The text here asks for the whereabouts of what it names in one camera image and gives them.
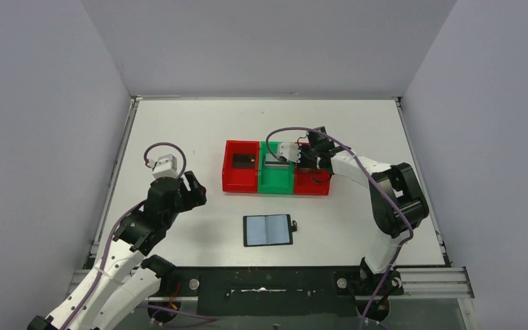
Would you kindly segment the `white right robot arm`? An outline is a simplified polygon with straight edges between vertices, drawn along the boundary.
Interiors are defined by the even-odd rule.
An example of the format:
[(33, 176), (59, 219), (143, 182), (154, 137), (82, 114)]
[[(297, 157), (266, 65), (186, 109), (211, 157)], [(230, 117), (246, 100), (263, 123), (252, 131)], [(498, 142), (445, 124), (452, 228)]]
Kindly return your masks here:
[(381, 292), (402, 246), (429, 215), (424, 192), (413, 167), (387, 164), (358, 155), (331, 139), (324, 127), (307, 130), (306, 156), (331, 175), (350, 179), (368, 189), (376, 233), (360, 261), (360, 281)]

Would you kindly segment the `black credit card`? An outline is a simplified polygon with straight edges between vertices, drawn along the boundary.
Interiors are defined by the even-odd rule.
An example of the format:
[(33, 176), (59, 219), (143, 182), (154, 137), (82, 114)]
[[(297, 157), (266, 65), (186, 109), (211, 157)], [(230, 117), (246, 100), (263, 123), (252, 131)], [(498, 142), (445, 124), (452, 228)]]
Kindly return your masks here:
[(234, 169), (253, 169), (256, 167), (256, 155), (235, 153), (232, 155), (232, 167)]

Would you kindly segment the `black leather card holder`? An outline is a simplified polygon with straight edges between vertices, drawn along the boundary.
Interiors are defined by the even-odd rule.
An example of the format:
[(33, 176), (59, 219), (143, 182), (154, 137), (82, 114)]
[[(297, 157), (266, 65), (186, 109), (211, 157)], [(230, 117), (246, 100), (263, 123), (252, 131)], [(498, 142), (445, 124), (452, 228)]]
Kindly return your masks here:
[(246, 215), (243, 217), (243, 246), (291, 245), (298, 223), (289, 214)]

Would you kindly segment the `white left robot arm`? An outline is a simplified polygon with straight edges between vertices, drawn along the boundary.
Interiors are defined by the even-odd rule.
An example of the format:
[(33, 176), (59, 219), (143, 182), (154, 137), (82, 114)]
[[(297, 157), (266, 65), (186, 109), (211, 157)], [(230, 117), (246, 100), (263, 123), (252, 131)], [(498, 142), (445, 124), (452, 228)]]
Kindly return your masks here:
[(151, 251), (179, 214), (206, 202), (206, 188), (191, 170), (153, 181), (147, 198), (113, 225), (86, 277), (47, 316), (35, 316), (28, 329), (103, 329), (121, 320), (163, 282), (173, 281), (175, 265)]

